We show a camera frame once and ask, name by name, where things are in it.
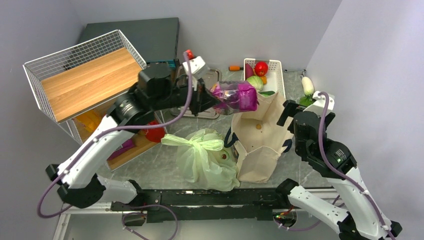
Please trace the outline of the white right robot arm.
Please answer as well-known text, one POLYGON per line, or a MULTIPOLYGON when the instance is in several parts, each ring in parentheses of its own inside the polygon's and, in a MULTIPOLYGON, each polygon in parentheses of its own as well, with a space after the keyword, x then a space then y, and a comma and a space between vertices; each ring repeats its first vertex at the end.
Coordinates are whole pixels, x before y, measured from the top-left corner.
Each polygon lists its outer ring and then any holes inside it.
POLYGON ((327 137, 327 126, 335 114, 323 118, 320 129, 322 118, 318 114, 293 100, 285 101, 283 106, 277 125, 283 126, 293 118, 287 129, 294 135, 295 153, 332 185, 345 208, 313 195, 290 178, 276 188, 276 203, 282 208, 293 205, 307 211, 331 227, 341 240, 397 237, 403 230, 401 224, 388 219, 374 202, 349 148, 327 137))

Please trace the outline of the white wire shelf rack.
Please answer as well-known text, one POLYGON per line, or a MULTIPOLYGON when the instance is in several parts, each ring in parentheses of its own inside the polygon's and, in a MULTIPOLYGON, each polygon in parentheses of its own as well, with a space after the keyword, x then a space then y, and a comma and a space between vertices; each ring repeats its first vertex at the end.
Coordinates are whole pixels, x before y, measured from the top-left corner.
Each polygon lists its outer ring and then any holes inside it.
POLYGON ((38 108, 78 144, 146 67, 118 29, 23 65, 38 108))

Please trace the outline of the green avocado plastic bag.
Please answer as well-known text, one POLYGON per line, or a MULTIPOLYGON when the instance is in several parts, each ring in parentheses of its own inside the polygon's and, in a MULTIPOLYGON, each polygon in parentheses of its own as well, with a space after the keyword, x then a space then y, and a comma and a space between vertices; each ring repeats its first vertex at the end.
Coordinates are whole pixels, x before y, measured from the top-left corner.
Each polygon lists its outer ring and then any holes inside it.
POLYGON ((240 186, 234 155, 216 130, 204 128, 186 137, 166 134, 161 143, 177 147, 175 162, 180 175, 196 188, 229 192, 240 186))

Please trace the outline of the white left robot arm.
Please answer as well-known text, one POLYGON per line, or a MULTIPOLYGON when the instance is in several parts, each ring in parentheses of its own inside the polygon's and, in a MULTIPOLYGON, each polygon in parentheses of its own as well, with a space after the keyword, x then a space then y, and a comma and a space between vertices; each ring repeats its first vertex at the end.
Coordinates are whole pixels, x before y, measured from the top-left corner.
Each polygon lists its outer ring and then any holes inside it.
POLYGON ((159 110, 188 107, 196 115, 218 103, 206 88, 203 76, 209 71, 195 59, 183 63, 191 82, 177 86, 165 63, 149 64, 126 93, 116 98, 95 132, 68 160, 51 164, 46 173, 58 184, 61 200, 83 209, 97 202, 121 202, 137 210, 144 203, 141 187, 134 180, 101 177, 98 168, 124 142, 143 129, 151 129, 159 110))

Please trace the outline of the beige canvas tote bag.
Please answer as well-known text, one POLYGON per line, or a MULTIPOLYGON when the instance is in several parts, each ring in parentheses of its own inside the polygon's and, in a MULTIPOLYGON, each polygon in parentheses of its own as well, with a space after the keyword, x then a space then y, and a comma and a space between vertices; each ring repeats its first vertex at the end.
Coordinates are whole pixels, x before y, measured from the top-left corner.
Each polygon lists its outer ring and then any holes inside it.
POLYGON ((293 134, 288 131, 292 117, 277 124, 285 107, 286 96, 274 93, 257 95, 255 111, 236 113, 224 138, 224 146, 233 150, 241 182, 266 183, 276 169, 279 158, 288 152, 293 134))

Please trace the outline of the yellow snack bag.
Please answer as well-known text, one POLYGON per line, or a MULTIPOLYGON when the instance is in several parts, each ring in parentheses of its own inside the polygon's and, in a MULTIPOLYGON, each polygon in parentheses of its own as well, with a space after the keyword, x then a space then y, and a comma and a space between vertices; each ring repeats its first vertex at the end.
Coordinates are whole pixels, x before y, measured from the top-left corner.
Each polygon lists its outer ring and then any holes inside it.
POLYGON ((75 117, 75 120, 84 127, 84 129, 90 133, 94 133, 102 118, 95 110, 88 110, 75 117))

